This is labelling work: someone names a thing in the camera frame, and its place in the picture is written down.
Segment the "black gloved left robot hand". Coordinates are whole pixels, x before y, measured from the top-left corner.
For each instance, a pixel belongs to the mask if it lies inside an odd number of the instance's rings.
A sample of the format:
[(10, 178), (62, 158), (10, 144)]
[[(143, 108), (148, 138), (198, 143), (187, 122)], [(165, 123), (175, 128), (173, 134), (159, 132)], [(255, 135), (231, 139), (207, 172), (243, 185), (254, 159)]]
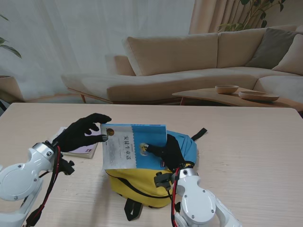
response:
[(80, 147), (94, 145), (108, 140), (107, 135), (92, 135), (92, 131), (98, 131), (96, 123), (105, 124), (112, 119), (104, 114), (93, 113), (80, 118), (59, 134), (53, 141), (53, 146), (59, 146), (61, 152), (71, 152)]

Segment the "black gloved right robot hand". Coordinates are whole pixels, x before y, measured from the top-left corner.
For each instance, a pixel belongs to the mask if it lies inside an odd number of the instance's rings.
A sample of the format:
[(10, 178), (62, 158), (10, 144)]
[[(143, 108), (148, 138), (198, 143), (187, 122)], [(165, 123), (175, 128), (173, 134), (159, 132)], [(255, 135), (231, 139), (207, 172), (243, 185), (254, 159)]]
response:
[(176, 138), (170, 134), (167, 135), (167, 143), (164, 147), (157, 147), (146, 144), (144, 148), (147, 152), (160, 157), (165, 166), (174, 173), (178, 168), (183, 168), (186, 165), (180, 146)]

